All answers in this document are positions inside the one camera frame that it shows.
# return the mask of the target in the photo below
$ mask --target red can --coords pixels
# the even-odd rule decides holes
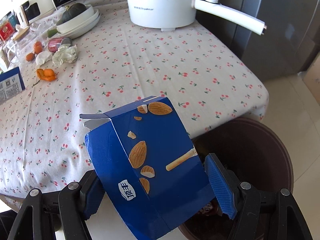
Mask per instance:
[[[48,42],[48,50],[51,52],[56,52],[58,51],[58,48],[63,44],[72,45],[72,39],[70,39],[69,37],[51,39]]]

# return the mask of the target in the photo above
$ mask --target white paper tissue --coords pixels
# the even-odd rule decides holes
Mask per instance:
[[[52,56],[52,62],[55,66],[61,66],[64,62],[74,62],[77,59],[77,46],[63,44],[58,51]]]
[[[39,67],[45,62],[49,61],[50,59],[52,59],[52,53],[50,51],[45,50],[43,52],[40,52],[36,57],[36,64]]]

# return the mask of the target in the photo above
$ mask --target gray refrigerator door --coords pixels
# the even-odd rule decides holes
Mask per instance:
[[[320,48],[319,0],[220,0],[265,21],[264,36],[209,14],[197,20],[262,81],[305,70]]]
[[[261,80],[305,70],[319,51],[319,0],[261,0],[257,17],[266,22],[263,37],[250,34],[247,45],[236,49],[237,27],[231,49]]]

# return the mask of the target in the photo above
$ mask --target blue cardboard box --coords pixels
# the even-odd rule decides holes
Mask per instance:
[[[90,119],[85,143],[97,175],[138,240],[158,239],[215,197],[168,98],[80,117]]]
[[[0,105],[25,89],[19,67],[2,73],[0,75]]]

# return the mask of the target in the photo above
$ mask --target white pot handle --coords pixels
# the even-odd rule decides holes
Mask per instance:
[[[239,24],[258,35],[263,35],[267,28],[263,21],[238,10],[224,6],[218,3],[218,0],[193,0],[192,6],[197,10],[201,10]]]

